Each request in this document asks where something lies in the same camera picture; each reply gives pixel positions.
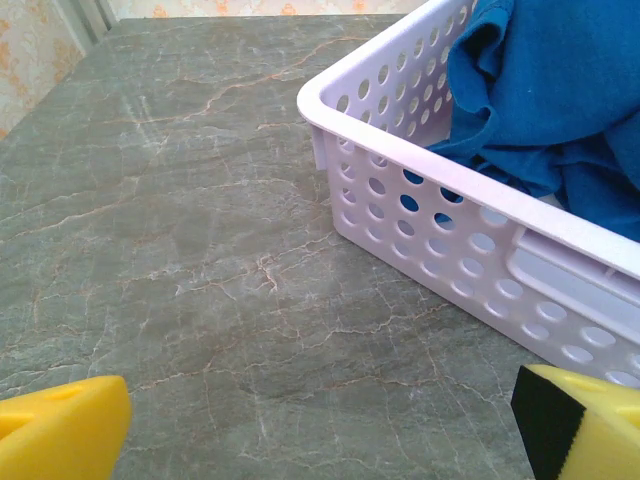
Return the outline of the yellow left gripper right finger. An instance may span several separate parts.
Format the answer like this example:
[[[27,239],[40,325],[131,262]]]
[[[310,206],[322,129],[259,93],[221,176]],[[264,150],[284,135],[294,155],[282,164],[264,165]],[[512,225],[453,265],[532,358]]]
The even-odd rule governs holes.
[[[637,389],[523,365],[511,408],[536,479],[639,477]]]

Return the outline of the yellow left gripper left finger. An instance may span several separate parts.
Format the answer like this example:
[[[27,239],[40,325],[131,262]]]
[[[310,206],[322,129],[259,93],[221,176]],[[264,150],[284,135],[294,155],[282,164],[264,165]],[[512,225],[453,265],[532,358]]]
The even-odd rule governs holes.
[[[1,402],[3,479],[109,479],[132,418],[121,376],[99,376]]]

